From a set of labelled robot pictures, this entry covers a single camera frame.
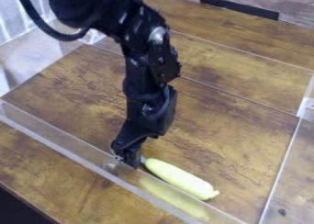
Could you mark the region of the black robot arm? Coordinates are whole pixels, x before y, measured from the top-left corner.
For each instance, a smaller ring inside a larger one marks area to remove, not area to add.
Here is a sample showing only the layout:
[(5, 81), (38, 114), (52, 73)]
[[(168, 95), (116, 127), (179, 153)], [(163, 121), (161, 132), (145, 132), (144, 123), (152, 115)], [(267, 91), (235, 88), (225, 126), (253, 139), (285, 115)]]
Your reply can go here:
[(49, 0), (49, 5), (61, 23), (96, 29), (121, 47), (126, 119), (110, 150), (136, 168), (141, 144), (167, 133), (175, 116), (177, 92), (169, 82), (179, 77), (181, 64), (165, 19), (143, 0)]

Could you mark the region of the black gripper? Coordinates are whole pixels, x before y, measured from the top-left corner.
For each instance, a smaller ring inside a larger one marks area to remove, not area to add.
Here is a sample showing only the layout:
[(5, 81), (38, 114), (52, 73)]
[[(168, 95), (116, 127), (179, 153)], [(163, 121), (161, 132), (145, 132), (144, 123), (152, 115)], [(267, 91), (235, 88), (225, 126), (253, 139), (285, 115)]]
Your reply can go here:
[(110, 153), (117, 162), (136, 169), (141, 164), (143, 142), (147, 138), (163, 136), (172, 124), (177, 93), (167, 84), (141, 93), (128, 80), (122, 82), (122, 91), (126, 119), (112, 141)]

